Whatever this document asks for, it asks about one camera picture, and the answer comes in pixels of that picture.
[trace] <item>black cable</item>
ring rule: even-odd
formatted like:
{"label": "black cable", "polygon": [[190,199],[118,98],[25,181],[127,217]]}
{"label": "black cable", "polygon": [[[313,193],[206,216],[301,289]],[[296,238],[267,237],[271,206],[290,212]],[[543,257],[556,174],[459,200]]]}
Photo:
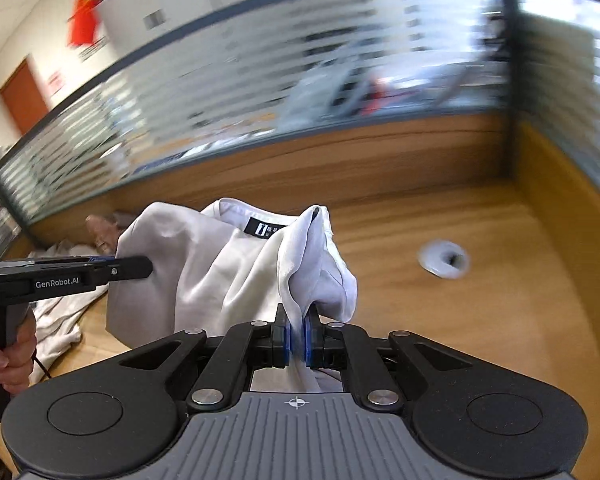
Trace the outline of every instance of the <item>black cable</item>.
{"label": "black cable", "polygon": [[40,369],[42,370],[42,373],[46,375],[46,378],[47,378],[47,379],[53,379],[53,377],[52,377],[52,376],[51,376],[51,374],[49,373],[49,370],[47,370],[47,369],[45,368],[45,365],[43,365],[43,364],[40,362],[40,359],[38,359],[38,358],[36,357],[36,355],[35,355],[35,354],[33,355],[33,360],[34,360],[35,362],[37,362],[37,363],[38,363],[38,366],[39,366],[39,367],[40,367]]}

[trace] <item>human hand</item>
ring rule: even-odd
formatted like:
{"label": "human hand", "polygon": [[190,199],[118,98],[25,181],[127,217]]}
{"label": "human hand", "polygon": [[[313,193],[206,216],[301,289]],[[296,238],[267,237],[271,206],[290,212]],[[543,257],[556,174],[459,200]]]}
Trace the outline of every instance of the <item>human hand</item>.
{"label": "human hand", "polygon": [[29,375],[33,371],[31,359],[36,350],[36,317],[27,311],[18,327],[16,342],[0,350],[0,384],[10,394],[19,394],[29,387]]}

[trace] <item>metal screw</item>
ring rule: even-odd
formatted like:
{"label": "metal screw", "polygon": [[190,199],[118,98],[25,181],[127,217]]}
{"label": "metal screw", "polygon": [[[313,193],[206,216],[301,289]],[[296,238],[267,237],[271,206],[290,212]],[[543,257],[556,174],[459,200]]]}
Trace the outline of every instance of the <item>metal screw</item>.
{"label": "metal screw", "polygon": [[391,390],[373,390],[366,398],[376,406],[391,406],[398,402],[398,394]]}
{"label": "metal screw", "polygon": [[203,406],[217,404],[222,398],[222,392],[220,390],[215,390],[214,388],[202,388],[191,394],[191,400],[196,404],[202,404]]}

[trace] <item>wooden door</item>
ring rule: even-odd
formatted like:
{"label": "wooden door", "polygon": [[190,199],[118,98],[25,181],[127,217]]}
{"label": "wooden door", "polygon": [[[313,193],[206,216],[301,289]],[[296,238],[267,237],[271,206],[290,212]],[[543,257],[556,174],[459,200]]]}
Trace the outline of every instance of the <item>wooden door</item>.
{"label": "wooden door", "polygon": [[0,88],[0,97],[21,135],[32,129],[49,111],[27,58]]}

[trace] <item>crosshair symbol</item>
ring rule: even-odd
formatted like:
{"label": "crosshair symbol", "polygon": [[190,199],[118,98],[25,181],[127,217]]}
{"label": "crosshair symbol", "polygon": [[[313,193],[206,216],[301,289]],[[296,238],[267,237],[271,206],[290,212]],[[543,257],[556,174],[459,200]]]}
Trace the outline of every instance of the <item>crosshair symbol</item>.
{"label": "crosshair symbol", "polygon": [[288,404],[289,406],[293,406],[296,410],[298,408],[302,408],[305,404],[308,404],[308,403],[309,402],[307,400],[303,400],[300,397],[294,397],[293,399],[285,402],[285,404]]}

